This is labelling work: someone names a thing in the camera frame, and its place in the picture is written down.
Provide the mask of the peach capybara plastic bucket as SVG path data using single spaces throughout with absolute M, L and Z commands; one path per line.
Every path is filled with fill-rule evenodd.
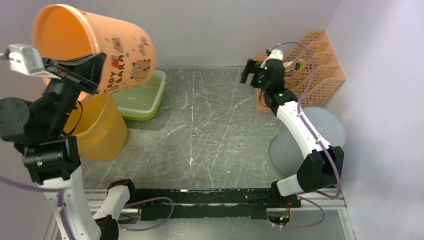
M 32 43 L 42 57 L 54 60 L 105 53 L 100 95 L 143 85 L 156 68 L 154 43 L 140 26 L 66 4 L 48 5 L 39 12 Z

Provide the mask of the yellow slotted waste basket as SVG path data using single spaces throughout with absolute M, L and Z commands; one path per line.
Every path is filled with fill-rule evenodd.
M 122 152 L 128 127 L 111 94 L 94 97 L 73 110 L 64 131 L 77 138 L 79 155 L 94 161 L 112 161 Z

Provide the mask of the grey plastic bucket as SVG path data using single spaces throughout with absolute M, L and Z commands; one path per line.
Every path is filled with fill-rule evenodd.
M 306 107 L 303 111 L 319 134 L 333 147 L 344 146 L 346 129 L 335 114 L 316 106 Z M 300 147 L 286 126 L 271 140 L 268 157 L 275 171 L 283 178 L 296 174 L 304 161 Z

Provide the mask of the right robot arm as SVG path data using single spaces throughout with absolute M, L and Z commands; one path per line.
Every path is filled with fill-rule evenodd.
M 297 172 L 275 182 L 276 190 L 270 193 L 270 202 L 282 207 L 290 195 L 318 192 L 322 188 L 339 185 L 344 151 L 333 146 L 307 118 L 296 95 L 285 87 L 285 67 L 280 59 L 259 62 L 248 59 L 240 82 L 260 89 L 266 106 L 286 126 L 304 158 Z

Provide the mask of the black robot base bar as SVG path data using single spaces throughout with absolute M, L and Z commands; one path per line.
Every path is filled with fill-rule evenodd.
M 237 218 L 266 220 L 272 209 L 300 208 L 297 195 L 270 188 L 135 188 L 125 208 L 140 211 L 141 221 L 158 219 Z

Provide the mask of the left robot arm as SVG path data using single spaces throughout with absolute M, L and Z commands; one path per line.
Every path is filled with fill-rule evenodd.
M 106 54 L 89 54 L 72 60 L 41 57 L 38 50 L 11 49 L 0 55 L 12 71 L 51 80 L 35 101 L 6 97 L 0 101 L 0 137 L 21 153 L 35 186 L 4 179 L 7 185 L 41 192 L 51 205 L 65 240 L 116 240 L 124 207 L 139 200 L 129 180 L 114 182 L 99 210 L 92 214 L 82 183 L 81 158 L 75 136 L 64 128 L 81 92 L 95 95 Z

